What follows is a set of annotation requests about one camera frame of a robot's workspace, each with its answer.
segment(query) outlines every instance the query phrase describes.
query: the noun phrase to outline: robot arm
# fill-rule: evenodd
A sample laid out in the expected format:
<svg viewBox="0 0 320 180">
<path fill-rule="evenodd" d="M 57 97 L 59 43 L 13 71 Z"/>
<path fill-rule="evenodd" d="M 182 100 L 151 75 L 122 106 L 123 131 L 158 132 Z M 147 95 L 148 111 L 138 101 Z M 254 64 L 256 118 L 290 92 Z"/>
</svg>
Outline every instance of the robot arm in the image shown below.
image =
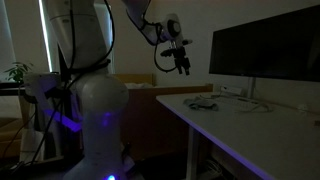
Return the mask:
<svg viewBox="0 0 320 180">
<path fill-rule="evenodd" d="M 160 23 L 149 23 L 145 19 L 145 14 L 151 0 L 122 0 L 127 7 L 127 14 L 137 29 L 144 35 L 151 45 L 169 41 L 171 47 L 162 52 L 161 56 L 171 56 L 175 58 L 175 65 L 181 74 L 181 67 L 189 75 L 190 63 L 185 57 L 184 45 L 190 44 L 191 40 L 183 39 L 179 18 L 176 14 L 168 14 L 164 21 Z"/>
</svg>

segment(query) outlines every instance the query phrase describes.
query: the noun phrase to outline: black cable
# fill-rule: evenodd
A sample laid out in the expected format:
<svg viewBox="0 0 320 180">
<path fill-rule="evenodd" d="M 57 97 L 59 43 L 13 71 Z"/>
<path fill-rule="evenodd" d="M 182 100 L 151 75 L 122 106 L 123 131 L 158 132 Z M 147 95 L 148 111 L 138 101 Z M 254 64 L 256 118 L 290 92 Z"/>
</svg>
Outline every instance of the black cable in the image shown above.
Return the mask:
<svg viewBox="0 0 320 180">
<path fill-rule="evenodd" d="M 71 19 L 71 31 L 72 31 L 72 57 L 71 57 L 71 65 L 69 69 L 72 69 L 74 62 L 75 62 L 75 56 L 76 56 L 76 35 L 75 35 L 75 27 L 74 27 L 74 18 L 73 18 L 73 10 L 70 9 L 70 19 Z"/>
<path fill-rule="evenodd" d="M 165 73 L 171 72 L 173 70 L 175 70 L 177 67 L 171 68 L 171 69 L 163 69 L 157 62 L 157 49 L 158 49 L 158 44 L 160 42 L 160 36 L 161 36 L 161 31 L 162 31 L 162 25 L 160 23 L 155 24 L 155 28 L 156 28 L 156 33 L 157 33 L 157 43 L 154 49 L 154 53 L 153 53 L 153 59 L 154 59 L 154 64 L 156 65 L 156 67 L 160 70 L 163 71 Z"/>
<path fill-rule="evenodd" d="M 54 117 L 54 115 L 56 114 L 57 109 L 58 109 L 58 107 L 61 105 L 61 103 L 62 103 L 62 100 L 60 99 L 59 103 L 58 103 L 58 104 L 56 105 L 56 107 L 54 108 L 54 111 L 53 111 L 53 113 L 52 113 L 52 115 L 51 115 L 51 117 L 50 117 L 50 120 L 49 120 L 49 122 L 48 122 L 48 124 L 47 124 L 47 126 L 46 126 L 46 129 L 45 129 L 45 131 L 44 131 L 44 133 L 43 133 L 43 137 L 42 137 L 42 139 L 41 139 L 41 141 L 40 141 L 40 143 L 39 143 L 39 146 L 38 146 L 38 148 L 37 148 L 37 150 L 36 150 L 36 153 L 34 154 L 34 156 L 33 156 L 33 158 L 32 158 L 32 161 L 31 161 L 31 164 L 30 164 L 31 166 L 34 164 L 34 162 L 35 162 L 35 160 L 36 160 L 36 158 L 37 158 L 37 155 L 38 155 L 39 152 L 40 152 L 41 146 L 42 146 L 44 140 L 45 140 L 46 137 L 47 137 L 47 134 L 48 134 L 50 125 L 51 125 L 51 123 L 52 123 L 53 117 Z"/>
<path fill-rule="evenodd" d="M 3 151 L 2 154 L 2 159 L 4 159 L 9 147 L 12 145 L 13 141 L 16 139 L 16 137 L 18 136 L 19 132 L 32 120 L 32 118 L 34 117 L 34 115 L 36 114 L 36 112 L 33 113 L 33 115 L 29 118 L 29 120 L 27 122 L 25 122 L 20 128 L 19 130 L 16 132 L 16 134 L 13 136 L 13 138 L 11 139 L 10 143 L 6 146 L 5 150 Z"/>
</svg>

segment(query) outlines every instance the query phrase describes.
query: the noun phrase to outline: cable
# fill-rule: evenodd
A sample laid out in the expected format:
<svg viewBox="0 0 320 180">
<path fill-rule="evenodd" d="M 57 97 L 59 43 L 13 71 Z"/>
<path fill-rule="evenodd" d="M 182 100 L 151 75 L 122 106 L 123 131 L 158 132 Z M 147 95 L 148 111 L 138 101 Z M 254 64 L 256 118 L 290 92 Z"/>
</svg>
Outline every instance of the cable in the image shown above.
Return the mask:
<svg viewBox="0 0 320 180">
<path fill-rule="evenodd" d="M 257 106 L 254 106 L 252 107 L 251 109 L 249 110 L 244 110 L 244 111 L 241 111 L 241 110 L 238 110 L 236 111 L 237 113 L 251 113 L 251 112 L 255 112 L 255 113 L 269 113 L 269 112 L 272 112 L 274 109 L 272 106 L 269 106 L 268 104 L 266 103 L 261 103 L 259 102 L 257 104 Z"/>
<path fill-rule="evenodd" d="M 41 146 L 42 146 L 43 142 L 45 141 L 45 139 L 46 139 L 46 137 L 47 137 L 47 134 L 48 134 L 50 125 L 51 125 L 51 123 L 52 123 L 53 117 L 54 117 L 54 115 L 56 114 L 57 109 L 58 109 L 58 107 L 61 105 L 61 103 L 62 103 L 62 100 L 60 99 L 59 103 L 58 103 L 58 104 L 56 105 L 56 107 L 54 108 L 54 111 L 53 111 L 53 113 L 52 113 L 52 115 L 51 115 L 51 117 L 50 117 L 50 120 L 49 120 L 49 122 L 48 122 L 48 124 L 47 124 L 47 126 L 46 126 L 46 129 L 45 129 L 45 131 L 44 131 L 44 133 L 43 133 L 43 137 L 42 137 L 42 139 L 41 139 L 41 141 L 40 141 L 40 143 L 39 143 L 39 146 L 38 146 L 38 148 L 37 148 L 37 150 L 36 150 L 36 153 L 34 154 L 34 156 L 33 156 L 33 158 L 32 158 L 31 166 L 34 164 L 35 159 L 37 158 L 37 155 L 38 155 L 39 152 L 40 152 Z"/>
<path fill-rule="evenodd" d="M 72 69 L 74 62 L 75 62 L 75 55 L 76 55 L 76 35 L 75 35 L 75 27 L 74 27 L 74 18 L 73 18 L 73 10 L 72 10 L 72 3 L 70 9 L 70 19 L 71 19 L 71 31 L 72 31 L 72 57 L 71 57 L 71 65 L 70 69 Z"/>
<path fill-rule="evenodd" d="M 155 27 L 156 27 L 156 33 L 157 33 L 157 43 L 156 43 L 156 46 L 155 46 L 155 49 L 154 49 L 154 53 L 153 53 L 154 64 L 156 65 L 156 67 L 160 71 L 168 73 L 168 72 L 171 72 L 171 71 L 175 70 L 177 67 L 174 67 L 174 68 L 171 68 L 171 69 L 163 69 L 158 64 L 156 56 L 157 56 L 158 44 L 160 42 L 161 31 L 162 31 L 163 28 L 162 28 L 162 25 L 160 23 L 155 24 Z"/>
</svg>

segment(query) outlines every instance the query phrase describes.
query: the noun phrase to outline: white wall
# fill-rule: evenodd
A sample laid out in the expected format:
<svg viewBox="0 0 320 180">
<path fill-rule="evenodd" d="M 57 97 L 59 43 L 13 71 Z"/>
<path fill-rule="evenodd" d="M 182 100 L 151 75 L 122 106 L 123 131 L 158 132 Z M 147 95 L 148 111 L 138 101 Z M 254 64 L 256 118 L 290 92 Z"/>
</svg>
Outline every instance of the white wall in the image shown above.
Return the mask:
<svg viewBox="0 0 320 180">
<path fill-rule="evenodd" d="M 0 82 L 8 77 L 4 71 L 12 67 L 15 62 L 11 32 L 9 28 L 7 13 L 3 0 L 0 0 Z"/>
<path fill-rule="evenodd" d="M 131 23 L 121 0 L 109 0 L 115 22 L 115 72 L 153 73 L 153 48 Z M 152 19 L 154 7 L 148 9 L 147 18 Z"/>
<path fill-rule="evenodd" d="M 48 72 L 38 0 L 5 0 L 16 61 Z"/>
</svg>

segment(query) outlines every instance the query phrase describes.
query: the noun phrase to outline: wall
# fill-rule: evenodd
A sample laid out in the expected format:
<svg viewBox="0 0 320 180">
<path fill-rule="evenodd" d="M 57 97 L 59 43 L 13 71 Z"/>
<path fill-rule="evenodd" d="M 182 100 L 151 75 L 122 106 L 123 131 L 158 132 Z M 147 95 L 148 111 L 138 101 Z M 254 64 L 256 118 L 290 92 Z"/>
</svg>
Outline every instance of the wall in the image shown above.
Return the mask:
<svg viewBox="0 0 320 180">
<path fill-rule="evenodd" d="M 210 82 L 247 88 L 248 78 L 208 74 L 213 31 L 318 5 L 320 0 L 153 0 L 152 3 L 156 7 L 157 20 L 164 19 L 171 12 L 178 14 L 184 37 L 194 41 L 186 46 L 191 75 L 186 77 L 177 72 L 166 74 L 155 70 L 158 84 Z M 167 46 L 163 44 L 159 49 L 165 48 Z M 158 58 L 164 67 L 173 66 L 170 60 Z M 257 79 L 255 96 L 292 107 L 307 104 L 310 110 L 320 112 L 319 90 L 320 83 Z"/>
<path fill-rule="evenodd" d="M 38 0 L 5 0 L 16 61 L 33 63 L 36 72 L 47 72 Z"/>
<path fill-rule="evenodd" d="M 153 73 L 153 49 L 136 29 L 126 14 L 121 0 L 109 0 L 115 23 L 115 72 Z M 146 17 L 152 19 L 154 7 L 151 5 Z"/>
<path fill-rule="evenodd" d="M 3 73 L 12 67 L 15 61 L 11 32 L 8 24 L 7 13 L 3 0 L 0 0 L 0 82 L 5 81 L 7 74 Z"/>
</svg>

